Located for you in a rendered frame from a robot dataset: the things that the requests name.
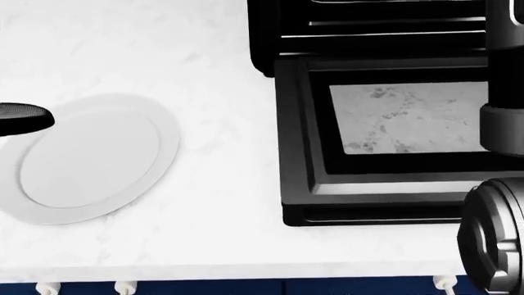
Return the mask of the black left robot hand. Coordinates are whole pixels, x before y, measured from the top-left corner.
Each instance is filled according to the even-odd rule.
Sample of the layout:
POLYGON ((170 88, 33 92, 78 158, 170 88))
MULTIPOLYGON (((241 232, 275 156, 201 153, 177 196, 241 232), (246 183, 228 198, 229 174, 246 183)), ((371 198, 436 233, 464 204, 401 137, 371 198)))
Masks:
POLYGON ((52 113, 44 107, 0 102, 0 137, 39 132, 54 124, 52 113))

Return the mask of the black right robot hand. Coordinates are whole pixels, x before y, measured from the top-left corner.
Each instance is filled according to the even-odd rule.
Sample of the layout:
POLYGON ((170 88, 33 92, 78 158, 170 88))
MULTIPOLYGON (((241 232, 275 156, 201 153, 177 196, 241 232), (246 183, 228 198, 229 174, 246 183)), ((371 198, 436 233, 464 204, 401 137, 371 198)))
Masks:
POLYGON ((524 0, 486 0, 486 48, 524 47, 524 0))

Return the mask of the white round plate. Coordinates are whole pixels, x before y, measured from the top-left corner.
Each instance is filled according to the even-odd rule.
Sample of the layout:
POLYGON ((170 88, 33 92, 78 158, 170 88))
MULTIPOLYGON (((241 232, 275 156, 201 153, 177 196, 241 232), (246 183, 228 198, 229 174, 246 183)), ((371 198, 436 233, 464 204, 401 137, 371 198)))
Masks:
POLYGON ((0 147, 0 210, 27 223, 77 223, 126 206, 160 181, 180 144, 173 113, 138 95, 93 95, 52 113, 50 129, 0 147))

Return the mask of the black oven tray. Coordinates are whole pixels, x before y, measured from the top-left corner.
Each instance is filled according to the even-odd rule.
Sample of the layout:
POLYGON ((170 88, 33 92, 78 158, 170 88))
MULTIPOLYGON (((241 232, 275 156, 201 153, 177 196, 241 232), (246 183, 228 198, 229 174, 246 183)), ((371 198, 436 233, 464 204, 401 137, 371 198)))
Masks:
POLYGON ((485 18, 311 21, 286 27, 282 56, 342 56, 375 52, 453 52, 484 48, 485 18))

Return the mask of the blue counter cabinet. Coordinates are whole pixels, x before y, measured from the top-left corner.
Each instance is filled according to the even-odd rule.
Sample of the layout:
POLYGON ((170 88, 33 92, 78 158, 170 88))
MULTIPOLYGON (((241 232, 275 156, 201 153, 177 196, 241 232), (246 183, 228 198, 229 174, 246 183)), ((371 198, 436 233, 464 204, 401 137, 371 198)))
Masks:
MULTIPOLYGON (((0 284, 0 295, 39 295, 36 284, 0 284)), ((445 295, 432 277, 230 279, 138 282, 134 295, 445 295)), ((459 276, 456 295, 482 295, 459 276)), ((61 284, 59 295, 118 295, 113 282, 61 284)))

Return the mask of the black toaster oven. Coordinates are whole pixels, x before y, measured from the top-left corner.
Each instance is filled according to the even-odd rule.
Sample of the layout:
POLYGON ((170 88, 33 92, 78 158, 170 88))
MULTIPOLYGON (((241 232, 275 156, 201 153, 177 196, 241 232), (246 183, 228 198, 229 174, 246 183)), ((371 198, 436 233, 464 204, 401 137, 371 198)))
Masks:
POLYGON ((249 43, 254 67, 268 77, 279 58, 305 57, 344 60, 456 58, 482 56, 484 48, 453 52, 375 52, 342 56, 282 56, 278 39, 286 27, 311 21, 373 21, 451 19, 482 16, 486 0, 246 0, 249 43))

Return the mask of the black glass oven door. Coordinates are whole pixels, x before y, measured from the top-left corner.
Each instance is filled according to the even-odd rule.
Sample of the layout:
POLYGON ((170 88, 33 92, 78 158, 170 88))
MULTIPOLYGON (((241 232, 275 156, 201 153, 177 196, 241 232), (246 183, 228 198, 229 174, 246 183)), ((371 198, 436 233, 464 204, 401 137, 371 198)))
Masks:
POLYGON ((524 158, 491 152, 348 155, 330 87, 482 82, 483 57, 279 58, 274 64, 286 225, 458 223, 463 199, 486 179, 524 176, 524 158))

